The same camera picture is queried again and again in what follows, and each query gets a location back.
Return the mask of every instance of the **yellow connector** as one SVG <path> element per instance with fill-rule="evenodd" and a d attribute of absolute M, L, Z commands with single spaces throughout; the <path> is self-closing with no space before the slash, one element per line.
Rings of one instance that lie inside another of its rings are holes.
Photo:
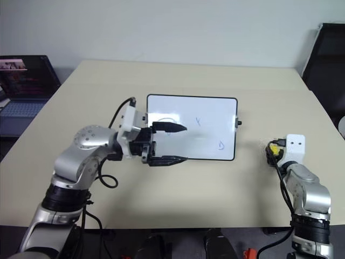
<path fill-rule="evenodd" d="M 270 149 L 272 150 L 273 155 L 279 155 L 280 147 L 274 144 L 270 144 Z"/>

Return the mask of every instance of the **table surface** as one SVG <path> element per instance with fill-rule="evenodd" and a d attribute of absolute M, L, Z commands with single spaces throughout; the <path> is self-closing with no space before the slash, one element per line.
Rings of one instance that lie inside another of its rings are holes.
<path fill-rule="evenodd" d="M 28 226 L 55 159 L 75 133 L 86 125 L 107 126 L 130 96 L 144 111 L 149 93 L 236 97 L 243 122 L 236 157 L 155 168 L 140 158 L 106 162 L 103 173 L 116 176 L 119 186 L 95 182 L 95 204 L 88 208 L 106 228 L 289 225 L 278 177 L 264 153 L 270 140 L 289 133 L 306 136 L 305 165 L 331 193 L 331 224 L 345 223 L 345 141 L 294 70 L 87 60 L 0 163 L 0 224 Z M 98 226 L 88 220 L 86 227 Z"/>

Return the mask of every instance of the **whiteboard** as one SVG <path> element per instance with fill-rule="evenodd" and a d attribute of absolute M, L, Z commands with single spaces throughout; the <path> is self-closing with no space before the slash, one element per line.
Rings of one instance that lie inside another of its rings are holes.
<path fill-rule="evenodd" d="M 156 156 L 233 160 L 237 128 L 237 99 L 150 94 L 148 126 L 154 121 L 174 122 L 188 130 L 154 134 Z"/>

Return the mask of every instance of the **cable connector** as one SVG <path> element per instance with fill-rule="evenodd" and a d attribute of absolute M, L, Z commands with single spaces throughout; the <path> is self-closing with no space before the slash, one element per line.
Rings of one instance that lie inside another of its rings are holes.
<path fill-rule="evenodd" d="M 131 97 L 130 101 L 129 101 L 129 105 L 132 106 L 132 107 L 135 107 L 135 104 L 136 104 L 136 99 L 135 97 Z"/>
<path fill-rule="evenodd" d="M 121 161 L 122 160 L 122 152 L 108 154 L 107 159 L 110 161 Z"/>
<path fill-rule="evenodd" d="M 286 146 L 286 139 L 276 139 L 272 141 L 273 144 L 276 144 L 279 147 L 285 147 Z"/>

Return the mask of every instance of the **robotic arm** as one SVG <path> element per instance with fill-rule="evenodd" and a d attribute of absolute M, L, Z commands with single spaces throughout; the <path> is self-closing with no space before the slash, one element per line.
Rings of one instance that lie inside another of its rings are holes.
<path fill-rule="evenodd" d="M 268 163 L 282 171 L 287 190 L 293 195 L 291 226 L 294 227 L 288 259 L 333 258 L 329 241 L 330 194 L 320 179 L 302 163 L 305 137 L 290 134 L 286 139 L 273 141 L 266 150 Z"/>
<path fill-rule="evenodd" d="M 178 132 L 182 125 L 170 122 L 147 122 L 145 114 L 136 111 L 135 98 L 126 108 L 119 131 L 101 126 L 87 126 L 73 139 L 54 164 L 51 184 L 37 207 L 26 231 L 19 252 L 11 258 L 57 258 L 68 245 L 87 200 L 88 189 L 98 176 L 102 180 L 101 166 L 108 160 L 138 155 L 149 166 L 169 166 L 185 161 L 179 156 L 155 157 L 156 131 Z"/>

